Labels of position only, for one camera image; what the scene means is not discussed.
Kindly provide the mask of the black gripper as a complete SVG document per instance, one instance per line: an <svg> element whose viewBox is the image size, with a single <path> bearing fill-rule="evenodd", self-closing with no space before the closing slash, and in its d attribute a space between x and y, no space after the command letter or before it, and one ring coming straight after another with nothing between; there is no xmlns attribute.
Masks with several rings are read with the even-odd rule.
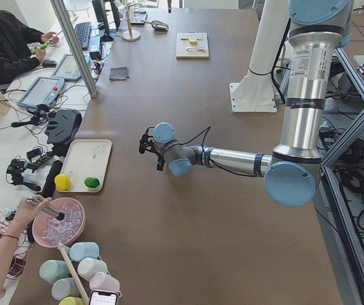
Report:
<svg viewBox="0 0 364 305"><path fill-rule="evenodd" d="M158 157L156 169L157 171L163 171L163 166L165 164L165 153L166 149L164 147L156 148L156 156Z"/></svg>

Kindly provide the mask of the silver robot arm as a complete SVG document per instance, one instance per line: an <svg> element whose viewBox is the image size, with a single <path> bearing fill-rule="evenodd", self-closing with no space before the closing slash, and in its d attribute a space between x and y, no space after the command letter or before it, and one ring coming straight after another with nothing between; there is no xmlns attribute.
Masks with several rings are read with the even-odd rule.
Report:
<svg viewBox="0 0 364 305"><path fill-rule="evenodd" d="M317 148L321 116L333 52L351 37L352 1L266 1L247 75L231 83L235 112L272 112L273 72L283 43L293 56L280 143L271 154L232 151L204 144L181 143L169 123L149 127L140 152L158 157L158 170L168 167L177 177L194 165L246 177L262 177L270 197L285 206L310 201L320 183L321 153Z"/></svg>

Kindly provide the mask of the person hand near pink bowl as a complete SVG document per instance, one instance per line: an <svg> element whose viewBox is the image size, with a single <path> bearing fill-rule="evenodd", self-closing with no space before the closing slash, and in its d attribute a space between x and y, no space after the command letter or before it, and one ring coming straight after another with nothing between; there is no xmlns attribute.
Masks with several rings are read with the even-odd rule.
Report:
<svg viewBox="0 0 364 305"><path fill-rule="evenodd" d="M41 195L34 195L33 198L39 200L38 205L29 205L25 198L20 200L17 212L8 227L8 232L13 236L19 236L27 225L35 219L37 214L41 212L44 207L47 207L52 201L51 197L44 198Z"/></svg>

